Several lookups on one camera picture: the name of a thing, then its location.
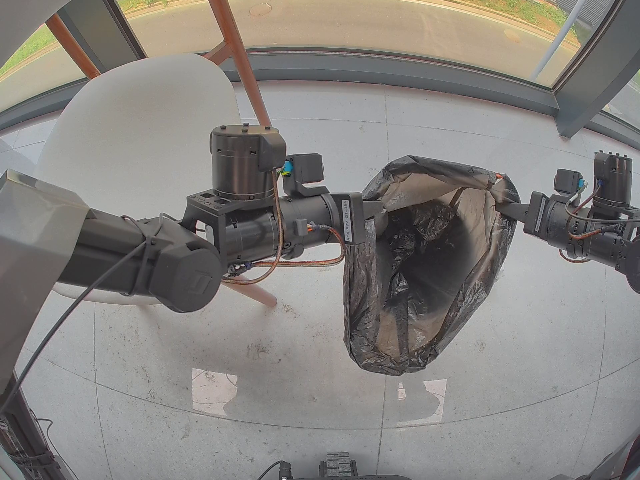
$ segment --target trash bag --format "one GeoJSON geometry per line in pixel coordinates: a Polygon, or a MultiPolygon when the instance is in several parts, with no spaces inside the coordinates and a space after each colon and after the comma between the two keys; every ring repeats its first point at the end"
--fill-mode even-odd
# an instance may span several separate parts
{"type": "Polygon", "coordinates": [[[505,175],[430,158],[395,160],[369,183],[385,211],[349,247],[344,342],[364,370],[421,370],[484,302],[515,232],[496,202],[519,203],[505,175]]]}

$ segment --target white chair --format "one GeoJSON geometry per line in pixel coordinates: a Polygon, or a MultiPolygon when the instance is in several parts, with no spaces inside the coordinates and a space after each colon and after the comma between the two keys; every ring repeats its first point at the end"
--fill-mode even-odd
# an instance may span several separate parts
{"type": "MultiPolygon", "coordinates": [[[[239,122],[233,86],[213,62],[196,54],[135,61],[94,78],[69,102],[35,177],[75,191],[101,211],[181,218],[186,197],[212,185],[211,131],[239,122]]],[[[54,290],[73,298],[81,292],[60,284],[54,290]]],[[[87,300],[159,303],[103,291],[87,300]]]]}

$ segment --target label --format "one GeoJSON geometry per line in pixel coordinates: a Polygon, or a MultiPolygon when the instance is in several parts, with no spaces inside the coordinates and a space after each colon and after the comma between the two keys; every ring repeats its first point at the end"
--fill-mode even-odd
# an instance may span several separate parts
{"type": "Polygon", "coordinates": [[[536,233],[540,231],[540,222],[542,222],[542,215],[545,212],[545,204],[547,203],[547,198],[542,198],[542,203],[540,203],[540,211],[538,212],[538,220],[536,220],[536,233]]]}
{"type": "Polygon", "coordinates": [[[342,200],[342,226],[344,228],[344,241],[353,242],[351,234],[351,206],[348,199],[342,200]]]}

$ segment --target tile floor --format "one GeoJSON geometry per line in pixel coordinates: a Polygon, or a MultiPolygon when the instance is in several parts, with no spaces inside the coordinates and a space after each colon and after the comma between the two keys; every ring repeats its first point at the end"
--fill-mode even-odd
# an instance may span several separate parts
{"type": "MultiPolygon", "coordinates": [[[[470,98],[347,83],[261,89],[289,151],[322,153],[332,190],[361,190],[389,160],[415,154],[505,172],[526,201],[552,192],[558,168],[590,178],[595,150],[640,157],[470,98]]],[[[32,172],[54,121],[0,132],[0,171],[32,172]]],[[[585,474],[640,424],[638,295],[613,270],[564,263],[521,229],[489,298],[420,373],[352,363],[336,267],[276,272],[265,282],[274,310],[222,289],[188,315],[84,303],[24,391],[56,421],[52,438],[81,478],[250,479],[279,459],[312,476],[327,451],[351,452],[361,474],[414,480],[585,474]]],[[[47,300],[20,364],[67,304],[47,300]]]]}

